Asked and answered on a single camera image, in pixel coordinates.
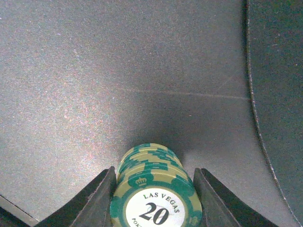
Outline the green poker chip stack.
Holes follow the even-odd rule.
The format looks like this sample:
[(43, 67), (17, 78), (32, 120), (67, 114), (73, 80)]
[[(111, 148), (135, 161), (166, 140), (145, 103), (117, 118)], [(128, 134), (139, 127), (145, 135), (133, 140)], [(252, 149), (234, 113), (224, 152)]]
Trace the green poker chip stack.
[(145, 143), (128, 150), (118, 166), (110, 216), (115, 227), (198, 227), (203, 208), (177, 155)]

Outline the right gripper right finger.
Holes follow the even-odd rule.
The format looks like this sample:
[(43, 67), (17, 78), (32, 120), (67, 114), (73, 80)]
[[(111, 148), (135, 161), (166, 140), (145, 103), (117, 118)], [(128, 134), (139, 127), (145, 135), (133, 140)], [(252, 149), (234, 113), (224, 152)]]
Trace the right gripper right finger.
[(275, 227), (205, 168), (196, 168), (194, 187), (202, 204), (201, 227)]

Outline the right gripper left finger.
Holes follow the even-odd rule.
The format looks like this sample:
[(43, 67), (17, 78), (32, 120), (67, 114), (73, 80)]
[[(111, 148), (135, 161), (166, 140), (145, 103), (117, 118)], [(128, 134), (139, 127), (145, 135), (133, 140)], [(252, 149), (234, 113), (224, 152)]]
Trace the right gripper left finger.
[(111, 227), (110, 203), (116, 188), (115, 168), (103, 170), (69, 202), (37, 227)]

